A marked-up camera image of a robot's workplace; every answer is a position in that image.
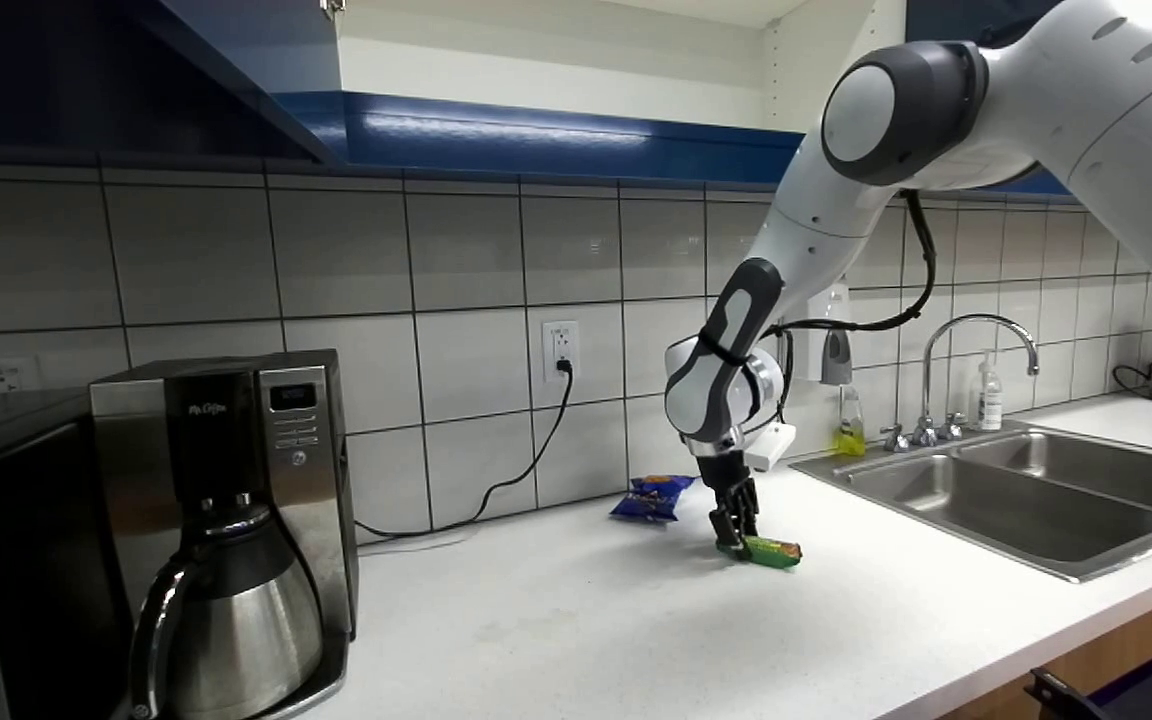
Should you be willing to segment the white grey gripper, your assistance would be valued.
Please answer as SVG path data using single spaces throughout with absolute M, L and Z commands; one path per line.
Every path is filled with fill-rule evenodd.
M 794 446 L 794 425 L 779 414 L 788 394 L 783 366 L 768 346 L 753 342 L 743 358 L 722 358 L 696 335 L 664 352 L 664 414 L 691 455 L 753 455 L 779 459 Z M 737 551 L 740 535 L 757 535 L 757 484 L 711 488 L 708 525 L 722 551 Z

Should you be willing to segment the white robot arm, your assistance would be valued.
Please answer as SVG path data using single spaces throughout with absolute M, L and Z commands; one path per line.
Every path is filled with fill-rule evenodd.
M 706 326 L 669 346 L 664 414 L 716 492 L 722 551 L 760 542 L 743 451 L 783 390 L 760 346 L 779 307 L 846 276 L 891 200 L 1028 168 L 1152 268 L 1152 0 L 1056 0 L 1000 46 L 907 40 L 840 72 Z

